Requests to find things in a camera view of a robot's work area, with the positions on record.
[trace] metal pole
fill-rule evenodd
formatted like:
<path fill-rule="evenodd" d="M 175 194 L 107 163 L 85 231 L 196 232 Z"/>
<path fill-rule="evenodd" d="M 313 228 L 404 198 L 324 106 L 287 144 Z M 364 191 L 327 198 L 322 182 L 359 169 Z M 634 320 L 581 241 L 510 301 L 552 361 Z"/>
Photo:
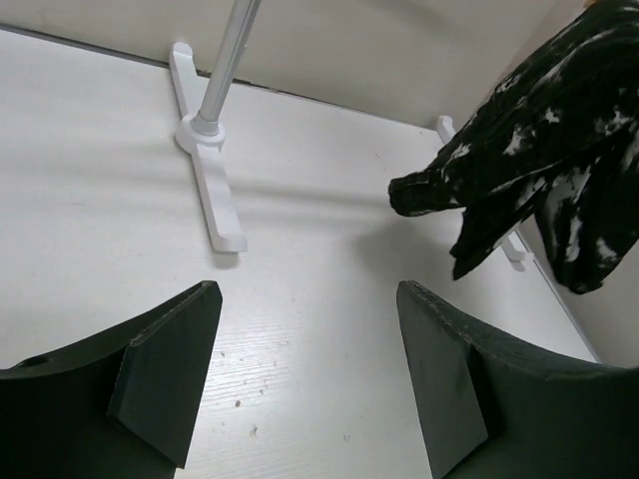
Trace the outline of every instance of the metal pole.
<path fill-rule="evenodd" d="M 233 5 L 202 107 L 192 121 L 193 129 L 202 135 L 219 132 L 220 113 L 261 3 L 262 0 L 236 0 Z"/>

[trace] white floor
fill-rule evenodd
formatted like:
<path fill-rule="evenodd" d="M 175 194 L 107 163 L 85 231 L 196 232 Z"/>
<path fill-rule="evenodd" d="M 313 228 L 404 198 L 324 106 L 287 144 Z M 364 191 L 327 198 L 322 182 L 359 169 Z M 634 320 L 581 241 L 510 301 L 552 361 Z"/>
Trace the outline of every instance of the white floor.
<path fill-rule="evenodd" d="M 0 367 L 217 280 L 223 317 L 179 478 L 430 477 L 402 279 L 592 360 L 534 265 L 499 250 L 453 283 L 459 212 L 387 206 L 388 181 L 433 158 L 434 132 L 234 86 L 224 156 L 250 251 L 218 255 L 172 138 L 167 70 L 7 32 L 0 65 Z"/>

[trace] white plastic base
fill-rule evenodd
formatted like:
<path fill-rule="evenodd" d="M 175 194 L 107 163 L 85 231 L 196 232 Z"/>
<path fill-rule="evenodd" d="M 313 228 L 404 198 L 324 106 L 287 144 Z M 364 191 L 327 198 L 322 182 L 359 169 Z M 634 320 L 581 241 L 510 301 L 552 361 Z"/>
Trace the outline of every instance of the white plastic base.
<path fill-rule="evenodd" d="M 439 117 L 436 129 L 444 144 L 452 140 L 456 133 L 450 117 Z M 504 238 L 501 248 L 511 262 L 524 263 L 533 258 L 533 254 L 526 249 L 517 231 L 511 232 Z"/>
<path fill-rule="evenodd" d="M 195 132 L 191 126 L 204 93 L 198 85 L 191 47 L 186 43 L 174 44 L 170 64 L 173 85 L 183 116 L 176 132 L 176 140 L 193 159 L 213 248 L 223 252 L 246 251 L 247 237 L 240 227 L 229 180 L 222 163 L 221 150 L 226 135 L 224 127 L 219 124 L 218 134 L 209 137 Z"/>

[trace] hanging clothes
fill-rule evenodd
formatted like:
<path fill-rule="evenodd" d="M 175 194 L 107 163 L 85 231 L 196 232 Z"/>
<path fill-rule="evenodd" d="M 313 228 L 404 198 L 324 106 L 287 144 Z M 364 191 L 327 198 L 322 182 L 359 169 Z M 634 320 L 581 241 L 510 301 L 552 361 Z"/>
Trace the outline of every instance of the hanging clothes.
<path fill-rule="evenodd" d="M 601 287 L 639 238 L 639 0 L 589 7 L 388 192 L 406 217 L 465 208 L 455 279 L 534 215 L 557 281 Z"/>

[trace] black patterned garment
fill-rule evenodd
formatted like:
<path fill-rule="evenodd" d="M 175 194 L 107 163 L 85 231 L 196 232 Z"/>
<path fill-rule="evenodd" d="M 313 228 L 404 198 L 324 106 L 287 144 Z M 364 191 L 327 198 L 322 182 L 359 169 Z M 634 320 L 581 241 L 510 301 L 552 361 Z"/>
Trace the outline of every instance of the black patterned garment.
<path fill-rule="evenodd" d="M 495 88 L 424 171 L 400 215 L 465 208 L 453 277 L 535 219 L 558 282 L 601 287 L 639 237 L 639 0 L 604 0 Z"/>

